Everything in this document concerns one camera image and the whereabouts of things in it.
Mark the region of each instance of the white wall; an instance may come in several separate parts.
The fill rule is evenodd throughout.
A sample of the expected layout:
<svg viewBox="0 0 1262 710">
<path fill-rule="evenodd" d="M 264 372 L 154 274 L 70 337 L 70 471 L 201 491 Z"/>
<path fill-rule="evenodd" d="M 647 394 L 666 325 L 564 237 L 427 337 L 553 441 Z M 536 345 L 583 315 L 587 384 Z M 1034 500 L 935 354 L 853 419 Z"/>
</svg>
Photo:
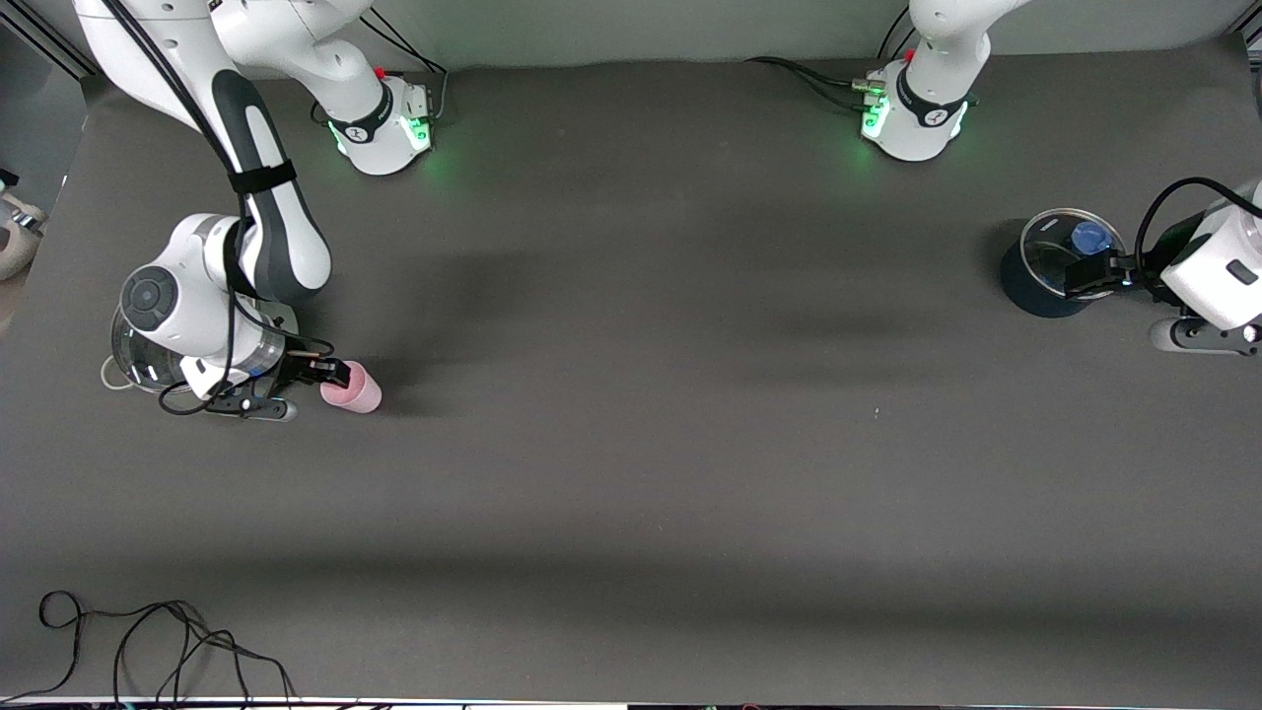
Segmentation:
<svg viewBox="0 0 1262 710">
<path fill-rule="evenodd" d="M 30 4 L 82 43 L 69 0 Z M 905 0 L 379 0 L 376 8 L 423 53 L 454 69 L 753 54 L 863 57 L 876 52 L 905 5 Z M 1213 37 L 1248 5 L 1249 0 L 1037 0 L 1000 20 L 992 38 L 1001 54 L 1159 49 Z M 357 25 L 347 29 L 346 38 L 374 63 L 414 66 Z"/>
</svg>

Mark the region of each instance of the black cable on table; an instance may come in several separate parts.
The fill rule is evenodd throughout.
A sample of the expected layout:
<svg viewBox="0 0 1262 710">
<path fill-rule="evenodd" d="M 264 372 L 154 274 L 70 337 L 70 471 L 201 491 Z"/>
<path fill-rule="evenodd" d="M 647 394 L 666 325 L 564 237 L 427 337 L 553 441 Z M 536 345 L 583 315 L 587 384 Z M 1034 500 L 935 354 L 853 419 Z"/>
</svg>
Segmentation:
<svg viewBox="0 0 1262 710">
<path fill-rule="evenodd" d="M 867 110 L 867 107 L 863 106 L 862 103 L 858 103 L 858 102 L 854 102 L 854 101 L 843 101 L 843 100 L 838 98 L 837 96 L 829 93 L 824 88 L 824 86 L 832 86 L 832 87 L 837 87 L 837 88 L 849 88 L 851 87 L 851 82 L 848 79 L 830 77 L 828 74 L 817 72 L 815 69 L 813 69 L 810 67 L 806 67 L 804 64 L 799 64 L 798 62 L 793 62 L 790 59 L 784 59 L 781 57 L 752 57 L 750 59 L 746 59 L 746 62 L 755 62 L 755 63 L 760 63 L 760 64 L 774 64 L 774 66 L 777 66 L 777 67 L 784 67 L 784 68 L 789 69 L 795 77 L 798 77 L 803 82 L 805 82 L 806 86 L 811 91 L 814 91 L 817 95 L 819 95 L 819 97 L 823 98 L 824 101 L 828 101 L 829 103 L 832 103 L 834 106 L 840 106 L 842 108 L 848 108 L 848 110 L 852 110 L 852 111 L 862 112 L 862 111 Z"/>
<path fill-rule="evenodd" d="M 71 603 L 71 605 L 74 609 L 74 614 L 66 622 L 54 624 L 48 618 L 48 607 L 49 603 L 59 598 L 66 599 Z M 162 702 L 162 694 L 170 684 L 174 684 L 172 686 L 172 695 L 170 695 L 173 706 L 179 701 L 180 675 L 184 667 L 193 660 L 197 652 L 201 651 L 203 647 L 220 648 L 232 655 L 233 668 L 236 671 L 237 685 L 241 690 L 241 697 L 245 699 L 247 702 L 251 699 L 251 695 L 250 695 L 250 689 L 245 682 L 245 675 L 241 670 L 241 658 L 261 661 L 276 668 L 285 694 L 286 705 L 290 705 L 292 699 L 298 695 L 298 691 L 294 689 L 293 680 L 289 677 L 289 671 L 285 668 L 283 663 L 280 663 L 275 658 L 255 653 L 254 651 L 250 651 L 249 648 L 240 646 L 232 637 L 232 634 L 226 629 L 212 632 L 209 627 L 206 624 L 206 620 L 202 617 L 201 612 L 198 612 L 197 608 L 189 604 L 188 602 L 180 599 L 172 599 L 167 602 L 156 602 L 153 604 L 146 604 L 131 612 L 96 612 L 96 610 L 85 610 L 83 604 L 74 594 L 66 590 L 56 590 L 56 591 L 49 591 L 43 597 L 43 599 L 39 600 L 39 623 L 44 628 L 54 631 L 64 629 L 71 626 L 74 627 L 74 637 L 72 639 L 72 646 L 71 646 L 71 663 L 66 668 L 66 673 L 62 675 L 62 678 L 56 684 L 53 684 L 52 686 L 47 689 L 30 690 L 10 697 L 5 697 L 4 700 L 0 700 L 0 706 L 10 706 L 14 701 L 20 700 L 23 697 L 30 697 L 33 695 L 45 695 L 61 690 L 71 680 L 71 677 L 74 675 L 74 671 L 78 668 L 83 648 L 83 628 L 90 618 L 96 617 L 106 619 L 124 619 L 124 618 L 139 617 L 131 624 L 131 627 L 127 628 L 126 633 L 122 636 L 122 639 L 119 642 L 119 646 L 115 649 L 114 655 L 114 672 L 111 676 L 111 689 L 114 692 L 115 705 L 121 705 L 122 699 L 121 699 L 119 681 L 122 671 L 122 657 L 126 653 L 127 643 L 131 641 L 131 634 L 134 634 L 136 629 L 139 629 L 146 620 L 149 620 L 159 612 L 165 612 L 173 619 L 183 624 L 184 641 L 180 647 L 179 661 L 175 665 L 175 668 L 167 675 L 167 678 L 163 681 L 162 686 L 159 686 L 158 692 L 154 696 L 154 702 Z M 197 643 L 189 647 L 189 641 L 193 638 L 197 639 Z M 32 706 L 14 705 L 14 707 L 24 707 L 29 710 Z"/>
</svg>

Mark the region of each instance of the black strap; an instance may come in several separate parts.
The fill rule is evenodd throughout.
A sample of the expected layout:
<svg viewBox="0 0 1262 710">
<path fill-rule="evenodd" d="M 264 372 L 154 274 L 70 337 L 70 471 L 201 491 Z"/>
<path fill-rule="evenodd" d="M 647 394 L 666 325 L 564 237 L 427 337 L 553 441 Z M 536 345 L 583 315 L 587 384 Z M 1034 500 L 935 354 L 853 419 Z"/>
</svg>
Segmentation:
<svg viewBox="0 0 1262 710">
<path fill-rule="evenodd" d="M 241 270 L 241 246 L 245 240 L 245 232 L 250 231 L 250 226 L 254 224 L 252 217 L 245 217 L 242 221 L 232 224 L 232 228 L 223 235 L 223 275 L 228 281 L 228 298 L 236 298 L 231 291 L 244 293 L 250 298 L 257 298 L 259 293 L 250 285 L 250 279 L 246 277 L 245 271 Z"/>
<path fill-rule="evenodd" d="M 285 160 L 271 168 L 255 168 L 244 173 L 228 174 L 228 182 L 232 183 L 232 189 L 237 194 L 266 192 L 278 184 L 285 184 L 297 178 L 298 172 L 294 169 L 293 160 Z"/>
<path fill-rule="evenodd" d="M 916 92 L 911 91 L 911 84 L 907 83 L 906 66 L 899 72 L 899 79 L 895 82 L 895 90 L 899 92 L 899 98 L 902 101 L 902 105 L 916 115 L 916 120 L 924 127 L 938 127 L 945 124 L 948 119 L 954 116 L 955 112 L 960 110 L 967 100 L 967 97 L 964 97 L 958 101 L 952 101 L 950 103 L 934 103 L 933 101 L 926 101 L 920 96 L 916 96 Z"/>
</svg>

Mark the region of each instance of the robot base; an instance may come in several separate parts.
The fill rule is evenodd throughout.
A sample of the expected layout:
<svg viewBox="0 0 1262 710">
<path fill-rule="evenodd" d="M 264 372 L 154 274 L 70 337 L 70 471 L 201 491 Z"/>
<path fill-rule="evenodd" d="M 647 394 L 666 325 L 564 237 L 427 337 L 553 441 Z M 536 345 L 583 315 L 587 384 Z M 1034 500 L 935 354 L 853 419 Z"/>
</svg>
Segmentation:
<svg viewBox="0 0 1262 710">
<path fill-rule="evenodd" d="M 382 79 L 392 95 L 392 111 L 367 143 L 356 143 L 329 125 L 337 149 L 351 159 L 357 170 L 387 175 L 406 168 L 430 146 L 429 95 L 424 86 L 413 86 L 399 77 Z"/>
<path fill-rule="evenodd" d="M 959 135 L 960 121 L 968 110 L 968 103 L 940 126 L 920 125 L 916 113 L 909 108 L 893 90 L 899 74 L 907 62 L 899 59 L 885 68 L 868 72 L 867 78 L 883 81 L 886 92 L 876 106 L 866 113 L 859 135 L 876 143 L 891 156 L 909 163 L 919 163 L 938 156 L 953 137 Z"/>
</svg>

